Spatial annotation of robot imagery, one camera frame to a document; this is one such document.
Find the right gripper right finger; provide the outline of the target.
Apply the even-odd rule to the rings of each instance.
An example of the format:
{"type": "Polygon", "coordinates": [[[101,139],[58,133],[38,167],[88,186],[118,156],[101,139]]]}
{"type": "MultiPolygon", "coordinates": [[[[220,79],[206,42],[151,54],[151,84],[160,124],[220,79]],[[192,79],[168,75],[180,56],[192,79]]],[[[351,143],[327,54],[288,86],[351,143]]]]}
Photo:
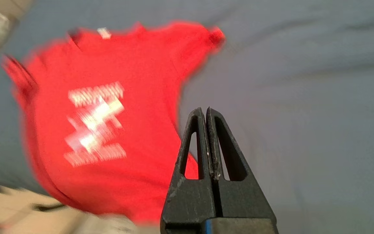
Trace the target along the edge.
{"type": "Polygon", "coordinates": [[[277,219],[223,115],[208,108],[216,216],[207,234],[277,234],[277,219]]]}

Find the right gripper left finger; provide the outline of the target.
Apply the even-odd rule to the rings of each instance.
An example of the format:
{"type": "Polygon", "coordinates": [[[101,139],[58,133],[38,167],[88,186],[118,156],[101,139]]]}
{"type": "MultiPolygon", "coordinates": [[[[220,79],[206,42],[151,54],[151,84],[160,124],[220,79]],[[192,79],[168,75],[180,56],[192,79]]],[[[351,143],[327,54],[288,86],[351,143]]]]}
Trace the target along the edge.
{"type": "Polygon", "coordinates": [[[203,233],[202,224],[216,216],[211,170],[206,119],[202,108],[196,108],[189,114],[162,209],[160,220],[162,234],[203,233]],[[193,133],[196,134],[198,149],[197,180],[185,177],[193,133]]]}

